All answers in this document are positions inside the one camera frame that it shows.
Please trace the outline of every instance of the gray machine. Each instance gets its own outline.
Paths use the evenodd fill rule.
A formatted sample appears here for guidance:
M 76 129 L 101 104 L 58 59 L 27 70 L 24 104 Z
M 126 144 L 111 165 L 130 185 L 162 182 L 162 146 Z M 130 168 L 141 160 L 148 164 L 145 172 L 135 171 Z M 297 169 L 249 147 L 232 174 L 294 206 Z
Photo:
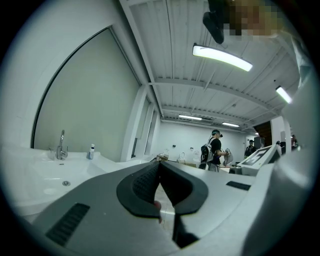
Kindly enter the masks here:
M 266 146 L 258 149 L 233 169 L 236 174 L 257 176 L 261 166 L 274 163 L 280 156 L 281 150 L 278 145 Z
M 48 206 L 33 225 L 55 246 L 81 255 L 170 255 L 216 229 L 254 181 L 178 163 L 145 163 L 85 181 Z M 159 224 L 153 204 L 159 183 L 175 208 L 172 237 Z

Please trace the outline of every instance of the backpack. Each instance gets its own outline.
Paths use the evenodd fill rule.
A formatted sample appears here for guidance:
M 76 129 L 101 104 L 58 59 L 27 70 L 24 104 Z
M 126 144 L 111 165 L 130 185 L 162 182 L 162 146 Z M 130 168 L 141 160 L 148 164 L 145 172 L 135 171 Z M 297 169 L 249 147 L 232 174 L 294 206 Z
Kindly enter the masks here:
M 201 163 L 207 163 L 214 159 L 214 154 L 211 150 L 211 142 L 214 140 L 214 138 L 210 138 L 208 143 L 204 144 L 201 147 Z
M 246 147 L 246 150 L 245 150 L 245 153 L 244 153 L 244 157 L 245 157 L 245 158 L 251 156 L 251 154 L 252 154 L 252 148 L 253 148 L 253 147 L 250 147 L 250 146 L 247 146 L 247 147 Z

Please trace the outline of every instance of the faucet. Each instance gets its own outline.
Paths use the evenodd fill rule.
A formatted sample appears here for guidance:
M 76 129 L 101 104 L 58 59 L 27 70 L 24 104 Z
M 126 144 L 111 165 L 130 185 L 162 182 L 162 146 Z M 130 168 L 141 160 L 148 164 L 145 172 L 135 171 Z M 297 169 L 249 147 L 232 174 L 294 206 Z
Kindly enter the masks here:
M 59 146 L 56 149 L 56 158 L 59 160 L 62 160 L 62 157 L 64 158 L 68 157 L 68 147 L 66 147 L 66 151 L 63 151 L 63 147 L 62 147 L 62 142 L 64 141 L 64 137 L 65 137 L 65 130 L 62 130 Z

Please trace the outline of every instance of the ceiling light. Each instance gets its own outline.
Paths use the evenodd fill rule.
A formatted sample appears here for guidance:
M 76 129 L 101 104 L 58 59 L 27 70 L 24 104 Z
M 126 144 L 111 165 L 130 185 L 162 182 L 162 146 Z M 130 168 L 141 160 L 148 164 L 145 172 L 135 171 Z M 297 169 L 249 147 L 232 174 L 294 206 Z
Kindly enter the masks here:
M 281 87 L 278 86 L 275 91 L 288 103 L 292 102 L 292 98 L 288 95 L 288 93 Z
M 222 124 L 223 124 L 224 126 L 239 127 L 239 125 L 237 125 L 237 124 L 228 123 L 228 122 L 223 122 Z
M 234 56 L 225 51 L 213 49 L 206 46 L 195 44 L 193 46 L 193 55 L 229 63 L 245 71 L 249 71 L 252 68 L 252 64 L 243 60 L 242 58 Z
M 194 120 L 202 120 L 202 118 L 200 118 L 200 117 L 187 116 L 187 115 L 183 115 L 183 114 L 180 114 L 179 117 L 180 117 L 180 118 L 194 119 Z

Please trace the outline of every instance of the bottle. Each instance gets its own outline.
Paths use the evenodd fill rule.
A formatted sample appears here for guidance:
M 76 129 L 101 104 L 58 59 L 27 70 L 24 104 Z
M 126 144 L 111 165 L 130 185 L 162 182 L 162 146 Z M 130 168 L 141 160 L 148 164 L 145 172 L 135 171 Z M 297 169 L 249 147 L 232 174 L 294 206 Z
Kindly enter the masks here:
M 90 160 L 94 159 L 94 153 L 95 153 L 95 144 L 91 144 L 91 148 L 88 153 L 88 159 Z

